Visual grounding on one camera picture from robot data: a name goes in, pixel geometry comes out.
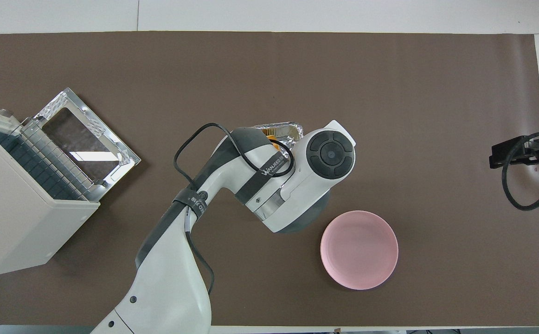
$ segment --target circular button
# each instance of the circular button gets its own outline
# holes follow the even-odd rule
[[[335,142],[328,142],[321,148],[321,160],[324,163],[335,166],[342,161],[344,149]]]

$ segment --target black strap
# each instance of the black strap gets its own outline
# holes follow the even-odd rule
[[[187,205],[188,207],[195,212],[195,215],[199,219],[202,214],[208,209],[208,205],[205,203],[203,199],[199,196],[195,190],[191,190],[189,188],[185,188],[177,194],[173,202],[177,201],[179,203],[183,203]]]
[[[271,179],[278,169],[282,168],[288,159],[282,152],[276,152],[253,176],[238,190],[234,197],[240,203],[247,203]]]

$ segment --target brown table mat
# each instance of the brown table mat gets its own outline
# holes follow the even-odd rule
[[[272,234],[224,190],[195,226],[216,271],[212,324],[539,325],[539,209],[511,207],[488,168],[492,144],[539,131],[533,36],[0,35],[0,108],[22,120],[66,87],[143,162],[48,264],[0,275],[0,324],[97,324],[186,185],[172,156],[201,124],[297,121],[308,132],[336,119],[356,139],[356,167],[314,224]],[[190,145],[180,162],[191,175],[221,137]],[[539,196],[539,168],[509,178],[519,199]],[[340,287],[319,255],[325,226],[358,209],[399,241],[393,275],[364,291]]]

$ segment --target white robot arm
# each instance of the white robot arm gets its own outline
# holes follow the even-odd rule
[[[208,203],[228,188],[272,232],[301,230],[323,210],[329,189],[350,174],[355,145],[336,121],[302,137],[291,151],[294,159],[260,129],[232,131],[144,241],[134,283],[93,333],[207,334],[212,309],[188,233]]]

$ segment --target pink plate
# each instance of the pink plate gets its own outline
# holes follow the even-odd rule
[[[354,290],[374,288],[397,264],[397,239],[381,217],[367,211],[342,213],[321,237],[321,260],[337,283]]]

